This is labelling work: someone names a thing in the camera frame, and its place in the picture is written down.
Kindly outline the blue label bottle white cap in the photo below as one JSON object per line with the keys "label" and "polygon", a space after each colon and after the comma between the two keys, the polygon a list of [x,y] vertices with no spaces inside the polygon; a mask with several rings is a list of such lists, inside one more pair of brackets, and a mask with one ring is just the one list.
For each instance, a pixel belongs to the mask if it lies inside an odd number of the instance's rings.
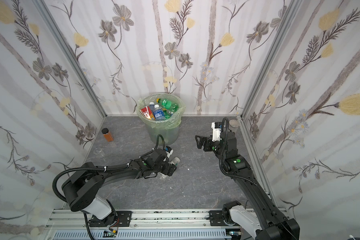
{"label": "blue label bottle white cap", "polygon": [[153,115],[156,121],[165,121],[166,117],[159,105],[154,105]]}

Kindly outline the clear bottle green white label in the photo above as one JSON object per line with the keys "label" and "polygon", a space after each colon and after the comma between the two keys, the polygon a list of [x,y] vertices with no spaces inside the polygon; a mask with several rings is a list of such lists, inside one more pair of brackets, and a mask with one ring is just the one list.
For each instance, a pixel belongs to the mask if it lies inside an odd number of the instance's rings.
{"label": "clear bottle green white label", "polygon": [[177,165],[180,163],[180,159],[175,157],[171,162],[165,163],[162,170],[157,174],[161,180],[165,180],[171,177],[177,169]]}

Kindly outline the green Sprite bottle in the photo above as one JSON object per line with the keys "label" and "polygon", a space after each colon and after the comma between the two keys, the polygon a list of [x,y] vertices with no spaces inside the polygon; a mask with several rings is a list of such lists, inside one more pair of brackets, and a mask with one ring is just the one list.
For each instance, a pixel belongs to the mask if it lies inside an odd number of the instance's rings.
{"label": "green Sprite bottle", "polygon": [[163,111],[165,119],[170,119],[172,114],[169,113],[167,110]]}
{"label": "green Sprite bottle", "polygon": [[175,102],[172,102],[168,99],[158,98],[158,99],[156,99],[156,102],[159,105],[161,105],[162,108],[166,109],[167,111],[169,111],[171,113],[175,113],[179,108],[178,104],[176,104]]}

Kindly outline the orange red drink bottle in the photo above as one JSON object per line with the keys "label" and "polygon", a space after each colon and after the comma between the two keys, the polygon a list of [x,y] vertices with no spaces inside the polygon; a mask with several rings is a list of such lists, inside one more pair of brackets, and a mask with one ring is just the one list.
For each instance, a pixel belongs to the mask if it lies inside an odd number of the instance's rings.
{"label": "orange red drink bottle", "polygon": [[143,108],[140,109],[140,113],[146,117],[147,119],[150,119],[150,120],[154,120],[154,115],[152,113],[152,110],[149,106],[145,106]]}

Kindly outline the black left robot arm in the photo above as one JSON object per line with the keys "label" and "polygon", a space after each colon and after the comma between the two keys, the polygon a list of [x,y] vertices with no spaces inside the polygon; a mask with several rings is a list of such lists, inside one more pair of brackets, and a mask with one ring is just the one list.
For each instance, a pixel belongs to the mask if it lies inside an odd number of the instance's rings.
{"label": "black left robot arm", "polygon": [[172,176],[177,169],[176,164],[169,162],[172,153],[172,148],[167,146],[152,150],[124,165],[95,166],[89,162],[59,173],[52,182],[52,189],[59,199],[69,205],[72,212],[92,214],[100,221],[114,218],[115,209],[109,201],[98,195],[99,190],[123,180],[155,178],[159,173]]}

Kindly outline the tall clear bottle blue cap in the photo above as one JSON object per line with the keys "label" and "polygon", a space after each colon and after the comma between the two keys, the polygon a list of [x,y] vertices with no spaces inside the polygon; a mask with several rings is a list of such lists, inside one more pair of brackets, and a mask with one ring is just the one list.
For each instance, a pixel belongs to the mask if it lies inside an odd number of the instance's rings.
{"label": "tall clear bottle blue cap", "polygon": [[149,103],[149,108],[151,109],[152,112],[155,111],[155,104],[154,104],[154,102],[150,102],[150,103]]}

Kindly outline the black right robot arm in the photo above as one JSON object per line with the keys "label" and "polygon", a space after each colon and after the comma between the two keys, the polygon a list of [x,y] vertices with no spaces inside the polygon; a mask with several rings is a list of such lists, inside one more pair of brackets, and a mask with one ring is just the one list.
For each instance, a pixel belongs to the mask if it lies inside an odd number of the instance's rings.
{"label": "black right robot arm", "polygon": [[248,161],[238,153],[233,132],[219,141],[201,136],[195,136],[195,139],[198,149],[215,153],[221,172],[235,181],[253,207],[254,213],[251,214],[239,203],[226,204],[223,208],[226,224],[240,225],[255,240],[299,239],[298,223],[287,218],[267,196]]}

